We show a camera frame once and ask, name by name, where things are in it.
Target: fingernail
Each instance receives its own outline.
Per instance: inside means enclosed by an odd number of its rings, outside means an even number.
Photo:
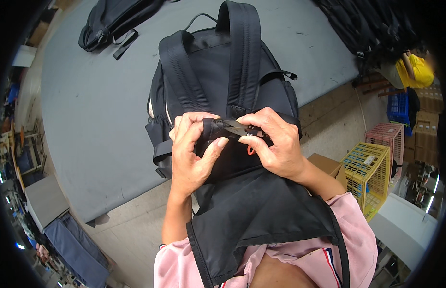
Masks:
[[[240,143],[244,143],[244,140],[245,140],[247,137],[248,137],[248,136],[240,136],[238,141],[239,141]]]
[[[229,139],[223,137],[218,141],[217,145],[218,145],[218,147],[223,148],[226,146],[226,144],[228,142],[229,142]]]

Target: gray work table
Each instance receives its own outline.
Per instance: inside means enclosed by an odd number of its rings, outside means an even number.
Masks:
[[[262,40],[291,81],[300,106],[353,79],[354,56],[311,0],[246,0],[260,15]],[[84,222],[164,180],[152,163],[146,104],[159,41],[193,16],[218,16],[221,0],[164,3],[136,29],[119,59],[114,45],[89,53],[77,41],[95,0],[79,4],[48,43],[42,70],[42,114],[50,155],[65,193]],[[190,32],[213,27],[198,17]]]

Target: yellow shirt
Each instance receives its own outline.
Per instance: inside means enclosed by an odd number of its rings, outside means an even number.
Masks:
[[[416,55],[410,55],[409,60],[413,66],[415,80],[409,77],[407,69],[404,65],[404,61],[402,59],[399,59],[396,62],[396,69],[399,73],[400,79],[402,80],[402,84],[404,84],[404,87],[429,87],[434,81],[434,73],[431,68],[427,64],[425,64],[425,60],[423,58],[420,58]]]

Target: fluorescent light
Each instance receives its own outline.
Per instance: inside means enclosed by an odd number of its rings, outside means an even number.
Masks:
[[[431,204],[433,203],[433,200],[434,200],[434,195],[431,196],[431,199],[429,200],[429,205],[427,205],[426,213],[429,212],[429,208],[431,208]]]
[[[434,190],[433,193],[436,193],[437,190],[437,185],[439,184],[439,175],[437,176],[437,180],[436,180],[436,186],[434,186]]]

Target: orange cord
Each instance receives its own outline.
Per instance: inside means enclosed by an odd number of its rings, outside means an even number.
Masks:
[[[247,154],[249,154],[249,155],[253,155],[253,154],[255,154],[256,152],[254,151],[254,149],[252,148],[252,147],[250,147],[250,145],[249,146],[247,146]]]

